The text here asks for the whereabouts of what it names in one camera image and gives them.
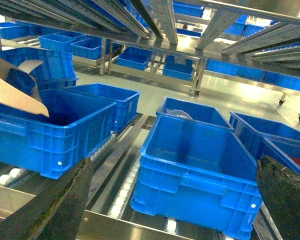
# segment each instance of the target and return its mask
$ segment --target cardboard piece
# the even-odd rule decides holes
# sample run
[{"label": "cardboard piece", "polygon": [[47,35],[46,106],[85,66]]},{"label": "cardboard piece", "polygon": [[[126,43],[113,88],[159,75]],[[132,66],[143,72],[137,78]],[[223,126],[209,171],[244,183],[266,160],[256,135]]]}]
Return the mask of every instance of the cardboard piece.
[{"label": "cardboard piece", "polygon": [[[23,62],[20,66],[22,69],[25,69],[28,72],[32,71],[40,64],[41,63],[37,62],[36,60],[29,60]],[[20,70],[18,67],[0,58],[0,103],[28,113],[36,115],[42,114],[46,117],[49,117],[47,107],[42,104],[37,81],[34,79],[34,77],[29,75],[35,82],[35,87],[31,91],[31,96],[28,96],[6,82],[11,68]]]}]

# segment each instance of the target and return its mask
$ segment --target aluminum rail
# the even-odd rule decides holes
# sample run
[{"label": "aluminum rail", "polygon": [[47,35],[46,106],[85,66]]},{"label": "aluminum rail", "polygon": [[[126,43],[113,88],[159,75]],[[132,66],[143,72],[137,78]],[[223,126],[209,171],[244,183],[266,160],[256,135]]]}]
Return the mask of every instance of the aluminum rail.
[{"label": "aluminum rail", "polygon": [[252,60],[256,62],[286,62],[300,61],[300,46],[289,49],[278,49],[273,51],[265,51],[256,53],[252,56]]},{"label": "aluminum rail", "polygon": [[79,23],[87,27],[94,28],[95,26],[93,24],[89,24],[87,21],[82,19],[81,17],[77,17],[73,15],[73,11],[71,9],[65,9],[65,8],[60,8],[56,5],[52,5],[53,2],[50,2],[49,4],[46,3],[45,1],[42,0],[25,0],[27,3],[32,4],[32,8],[38,7],[41,8],[45,11],[48,11],[50,13],[53,13],[57,16],[60,16],[64,18],[65,20],[62,20],[64,23],[69,23],[69,20],[72,24],[74,23]]},{"label": "aluminum rail", "polygon": [[114,31],[115,33],[123,32],[123,28],[114,23],[112,20],[104,17],[101,13],[96,10],[86,8],[84,5],[80,3],[78,0],[58,0],[60,3],[64,4],[65,6],[75,10],[79,14],[87,17],[88,19],[106,27]]},{"label": "aluminum rail", "polygon": [[256,52],[265,48],[284,45],[300,38],[300,26],[277,23],[243,40],[227,46],[222,53],[226,55]]},{"label": "aluminum rail", "polygon": [[228,27],[230,27],[240,16],[240,13],[217,10],[212,17],[208,27],[201,35],[201,38],[196,44],[195,48],[197,50],[205,49],[210,43],[212,43],[217,37],[219,37],[220,34],[222,34]]},{"label": "aluminum rail", "polygon": [[130,2],[133,4],[135,9],[140,13],[141,17],[145,20],[145,22],[149,25],[151,30],[154,32],[154,34],[158,38],[163,38],[161,35],[157,25],[155,24],[153,18],[148,13],[147,9],[145,8],[143,2],[141,0],[130,0]]},{"label": "aluminum rail", "polygon": [[178,44],[177,29],[175,25],[175,13],[171,0],[150,0],[155,16],[161,24],[166,37],[170,44]]},{"label": "aluminum rail", "polygon": [[122,22],[131,31],[142,38],[148,38],[149,32],[116,0],[92,0],[113,17]]}]

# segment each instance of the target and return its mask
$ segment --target metal rail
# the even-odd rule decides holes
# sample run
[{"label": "metal rail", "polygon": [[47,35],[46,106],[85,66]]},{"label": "metal rail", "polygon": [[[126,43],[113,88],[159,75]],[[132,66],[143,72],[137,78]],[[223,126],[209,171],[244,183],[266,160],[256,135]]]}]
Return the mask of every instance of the metal rail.
[{"label": "metal rail", "polygon": [[149,32],[136,20],[134,19],[130,13],[123,8],[123,6],[117,2],[116,0],[92,0],[94,3],[99,5],[101,8],[106,10],[113,17],[122,22],[125,26],[127,26],[131,31],[136,33],[138,36],[142,38],[147,38],[149,36]]},{"label": "metal rail", "polygon": [[145,8],[143,2],[141,0],[130,0],[133,4],[135,9],[140,13],[141,17],[145,20],[145,22],[149,25],[151,30],[158,38],[163,38],[161,35],[157,25],[155,24],[154,20],[152,19],[151,15],[148,13],[147,9]]},{"label": "metal rail", "polygon": [[[178,45],[170,44],[170,42],[167,39],[157,38],[157,36],[155,34],[152,34],[150,36],[150,38],[148,38],[148,39],[140,39],[139,37],[131,34],[130,32],[118,34],[113,31],[109,31],[107,29],[102,29],[100,27],[95,28],[97,23],[95,22],[95,24],[93,24],[93,21],[91,21],[91,19],[88,19],[87,17],[83,16],[82,14],[79,14],[78,12],[76,12],[76,14],[75,14],[73,10],[67,11],[67,10],[65,10],[64,7],[63,8],[61,7],[61,9],[59,9],[60,7],[58,8],[58,7],[55,7],[54,5],[49,5],[49,4],[47,4],[47,1],[43,2],[42,0],[27,0],[27,2],[36,4],[36,6],[41,7],[42,9],[44,9],[46,11],[50,11],[57,16],[60,16],[67,20],[70,20],[71,23],[69,23],[65,20],[64,21],[55,21],[49,17],[42,19],[40,17],[33,16],[29,13],[18,14],[18,13],[10,12],[10,11],[8,11],[6,9],[2,9],[2,8],[0,8],[0,12],[2,14],[7,14],[10,17],[15,17],[17,19],[25,20],[28,22],[35,22],[37,24],[43,24],[46,26],[60,28],[63,30],[82,32],[82,33],[86,33],[86,34],[90,34],[90,35],[94,35],[94,36],[100,36],[103,38],[112,39],[114,41],[114,43],[133,45],[136,47],[148,48],[151,50],[154,50],[154,49],[164,50],[164,51],[172,53],[172,54],[175,53],[175,54],[198,57],[198,58],[215,59],[215,60],[228,62],[228,63],[232,63],[232,64],[252,67],[252,68],[256,68],[256,69],[262,69],[262,70],[269,71],[269,72],[275,72],[275,73],[300,77],[300,65],[298,65],[297,68],[294,69],[294,68],[292,68],[293,65],[290,65],[289,67],[285,67],[285,65],[280,65],[280,64],[275,64],[275,65],[272,64],[271,65],[271,64],[262,64],[260,62],[254,62],[254,61],[251,61],[249,56],[234,56],[234,55],[225,56],[225,55],[223,55],[224,52],[222,50],[223,50],[223,48],[225,48],[227,46],[226,44],[212,42],[203,51],[200,51],[195,48],[199,42],[199,38],[197,38],[197,37],[188,37],[188,36],[184,36],[182,34],[177,34]],[[202,5],[202,6],[215,7],[219,10],[221,9],[221,10],[233,11],[234,14],[247,13],[247,11],[249,13],[250,13],[250,11],[253,13],[256,12],[256,11],[254,11],[255,9],[251,8],[251,4],[249,4],[248,7],[242,7],[242,6],[236,5],[237,3],[232,2],[232,1],[228,1],[228,3],[224,3],[224,2],[215,2],[215,1],[209,1],[209,0],[184,0],[184,2]],[[297,1],[296,6],[297,6],[297,8],[300,7],[299,1]],[[269,9],[269,11],[266,11],[267,8],[264,8],[264,10],[262,11],[262,14],[269,15],[271,17],[273,15],[276,15],[276,13],[271,13],[271,11],[275,12],[276,9],[274,10],[272,7],[268,7],[268,9]],[[113,8],[111,10],[111,12],[112,12],[111,13],[112,15],[121,13],[121,14],[118,14],[118,16],[127,14],[127,11],[125,9],[122,10],[122,9],[119,9],[118,7]],[[299,9],[298,14],[294,13],[293,11],[289,14],[286,13],[286,15],[280,15],[278,18],[283,19],[283,20],[287,19],[287,18],[290,20],[291,18],[293,18],[294,20],[292,22],[294,24],[300,24],[300,9]],[[127,21],[130,21],[131,20],[130,18],[132,18],[132,16],[125,15],[124,18],[126,18]],[[134,31],[138,31],[137,29],[139,27],[140,27],[140,24],[138,22],[137,22],[137,25],[130,26],[130,28],[134,28]]]},{"label": "metal rail", "polygon": [[[250,0],[239,0],[238,5],[245,6]],[[222,34],[230,25],[241,16],[238,12],[233,12],[224,9],[217,9],[212,17],[208,27],[201,36],[201,39],[195,46],[198,50],[205,49],[212,43],[220,34]]]},{"label": "metal rail", "polygon": [[155,16],[168,38],[170,44],[178,44],[177,29],[175,25],[175,13],[171,0],[150,0]]},{"label": "metal rail", "polygon": [[265,48],[284,45],[296,39],[300,39],[300,26],[277,23],[225,47],[222,52],[227,55],[256,52]]},{"label": "metal rail", "polygon": [[286,62],[300,61],[300,47],[290,49],[278,49],[273,51],[265,51],[256,53],[252,56],[252,60],[256,62]]}]

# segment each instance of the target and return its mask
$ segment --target stainless steel shelf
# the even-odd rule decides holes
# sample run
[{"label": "stainless steel shelf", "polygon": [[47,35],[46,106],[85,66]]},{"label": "stainless steel shelf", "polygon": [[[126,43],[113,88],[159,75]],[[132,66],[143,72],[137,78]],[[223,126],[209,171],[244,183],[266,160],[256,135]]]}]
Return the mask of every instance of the stainless steel shelf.
[{"label": "stainless steel shelf", "polygon": [[[10,11],[9,9],[12,7],[12,4],[15,3],[16,0],[7,0],[4,1],[5,3],[2,3],[0,5],[0,13],[2,15],[7,15],[12,18],[16,18],[19,20],[24,20],[28,22],[33,22],[37,24],[42,24],[45,26],[50,26],[54,28],[60,28],[63,30],[71,30],[75,32],[82,32],[94,36],[99,36],[107,39],[114,40],[115,43],[120,44],[126,44],[141,48],[148,48],[151,50],[158,49],[158,50],[164,50],[170,53],[175,54],[181,54],[186,56],[192,56],[197,58],[207,58],[207,59],[214,59],[218,61],[228,62],[232,64],[252,67],[256,69],[261,69],[265,71],[275,72],[275,73],[281,73],[285,75],[291,75],[300,77],[300,64],[296,66],[296,68],[293,68],[294,65],[285,66],[283,64],[263,64],[260,62],[254,62],[251,60],[250,55],[244,55],[244,56],[225,56],[223,55],[227,51],[223,52],[223,49],[227,47],[226,44],[220,44],[213,42],[213,38],[216,37],[219,34],[220,36],[224,36],[225,34],[222,33],[223,29],[226,27],[226,25],[221,24],[222,27],[218,27],[218,25],[215,25],[214,22],[217,24],[220,21],[222,22],[223,16],[220,14],[220,20],[219,21],[210,21],[208,23],[207,29],[212,29],[211,31],[207,31],[205,35],[209,35],[209,40],[200,40],[199,38],[191,38],[184,36],[182,34],[177,34],[175,38],[175,31],[173,29],[175,18],[173,15],[164,15],[161,14],[159,16],[159,20],[165,22],[166,25],[165,29],[163,29],[166,34],[168,34],[170,37],[170,41],[167,39],[167,36],[163,36],[161,38],[160,31],[162,29],[159,29],[159,32],[156,31],[157,26],[152,25],[152,28],[154,29],[155,33],[152,31],[149,32],[144,27],[136,21],[129,13],[126,11],[122,6],[120,6],[115,0],[112,0],[110,4],[104,4],[101,0],[95,0],[94,2],[99,4],[103,9],[108,11],[112,16],[117,17],[122,23],[126,25],[125,31],[122,31],[121,28],[118,28],[116,26],[116,30],[119,32],[115,32],[116,30],[106,24],[110,23],[111,20],[105,19],[105,16],[103,20],[100,21],[101,16],[94,15],[91,7],[88,7],[86,4],[84,4],[81,1],[77,0],[63,0],[62,3],[60,1],[46,1],[46,0],[18,0],[18,4],[31,4],[33,6],[33,10],[40,9],[37,11],[39,14],[31,14],[29,12],[29,8],[25,7],[23,12],[20,11]],[[168,2],[162,1],[165,5],[168,6]],[[291,40],[293,38],[299,38],[300,37],[300,0],[262,0],[262,1],[242,1],[238,2],[236,0],[221,0],[221,1],[212,1],[212,0],[182,0],[184,3],[189,4],[195,4],[199,6],[206,6],[210,8],[217,9],[217,13],[215,16],[218,16],[219,13],[227,13],[227,16],[229,18],[234,18],[234,16],[239,16],[240,14],[248,14],[251,16],[257,16],[257,17],[263,17],[273,20],[278,20],[283,23],[287,23],[289,28],[293,31],[296,29],[296,33],[290,34],[288,38],[285,38],[286,40]],[[148,21],[151,22],[150,18],[154,18],[156,16],[156,12],[148,16]],[[188,17],[182,15],[181,17],[176,15],[176,19],[191,19],[191,21],[196,21],[196,18],[194,17]],[[207,23],[203,19],[198,19],[198,23],[204,24]],[[264,35],[261,38],[258,38],[258,42],[264,41],[267,43],[267,41],[270,41],[272,44],[275,45],[281,45],[282,43],[279,41],[275,41],[276,35]],[[241,39],[236,44],[241,44],[243,41],[247,41],[246,39]],[[254,51],[256,50],[256,47],[263,48],[264,46],[258,45],[254,46],[252,48],[249,48],[248,51]]]}]

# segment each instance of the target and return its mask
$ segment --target warehouse shelving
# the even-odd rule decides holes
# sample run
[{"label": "warehouse shelving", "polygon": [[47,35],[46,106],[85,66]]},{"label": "warehouse shelving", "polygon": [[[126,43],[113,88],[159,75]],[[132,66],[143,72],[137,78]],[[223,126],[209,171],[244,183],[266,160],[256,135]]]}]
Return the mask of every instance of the warehouse shelving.
[{"label": "warehouse shelving", "polygon": [[[300,0],[262,0],[262,1],[212,1],[212,0],[181,0],[180,2],[193,4],[203,7],[215,9],[216,12],[211,20],[202,18],[185,16],[182,14],[171,13],[171,1],[169,0],[151,0],[154,7],[151,12],[145,11],[145,5],[140,0],[131,0],[132,4],[139,11],[145,22],[150,28],[144,28],[128,11],[122,7],[118,1],[111,0],[106,4],[102,0],[92,0],[92,3],[99,4],[108,15],[100,14],[100,12],[79,0],[0,0],[0,14],[11,17],[13,19],[22,20],[30,23],[36,23],[48,27],[58,28],[67,31],[74,31],[89,34],[92,36],[102,37],[102,54],[101,59],[97,61],[89,61],[77,58],[77,61],[97,67],[100,64],[100,74],[110,74],[111,71],[121,72],[137,77],[144,77],[151,80],[157,80],[163,83],[177,83],[182,88],[190,90],[191,94],[197,96],[200,92],[200,85],[203,75],[207,74],[214,77],[229,79],[232,81],[250,84],[283,93],[281,101],[285,100],[287,94],[300,96],[300,91],[290,90],[263,82],[252,81],[241,77],[234,77],[215,72],[205,71],[207,59],[227,62],[231,64],[261,69],[264,71],[280,73],[300,78],[300,62],[289,62],[290,56],[280,56],[278,54],[267,53],[263,55],[263,60],[256,53],[261,49],[270,47],[279,47],[286,43],[300,41]],[[163,5],[166,12],[160,12],[159,5]],[[223,33],[240,15],[246,14],[254,17],[276,20],[277,23],[247,38],[241,36],[233,36]],[[117,18],[122,22],[119,24],[113,19]],[[178,34],[174,27],[175,21],[178,23],[197,23],[199,25],[208,25],[205,33],[201,38],[188,37]],[[216,42],[215,38],[228,38],[236,41],[232,45],[222,42]],[[17,43],[11,40],[0,39],[1,46],[11,47],[36,47],[37,43],[31,39],[23,39],[24,43]],[[113,43],[132,46],[137,48],[146,48],[156,52],[160,56],[160,60],[156,57],[152,58],[150,71],[134,71],[118,66],[113,62],[113,56],[106,56],[107,39]],[[175,78],[161,76],[156,74],[158,68],[163,63],[161,54],[183,55],[187,58],[195,58],[198,63],[195,67],[195,77],[192,82],[176,80]],[[300,54],[294,54],[299,60]],[[265,59],[273,60],[274,64],[267,64]],[[100,209],[98,213],[92,212],[92,206],[98,203],[113,203],[115,196],[111,194],[110,189],[116,185],[120,186],[124,183],[124,179],[129,175],[133,164],[138,164],[139,149],[131,148],[132,143],[138,137],[141,129],[149,130],[152,127],[155,117],[139,114],[136,120],[128,126],[116,140],[107,146],[107,150],[102,155],[98,155],[95,165],[99,166],[92,179],[88,204],[84,211],[82,222],[80,225],[77,239],[229,239],[215,231],[209,231],[202,227],[192,225],[185,222],[176,222],[178,234],[171,234],[163,231],[167,230],[169,220],[163,217],[150,217],[147,215],[133,212],[128,204],[121,209],[119,218],[107,216],[108,209]],[[133,158],[129,159],[129,155],[134,152]],[[8,172],[11,166],[0,165],[0,175]],[[35,195],[41,192],[41,186],[45,188],[49,185],[49,180],[39,178],[33,172],[26,172],[19,178],[16,178],[7,187],[0,186],[0,222],[7,216],[4,213],[13,213],[26,202],[31,200]],[[282,239],[275,224],[265,206],[253,224],[256,239]]]}]

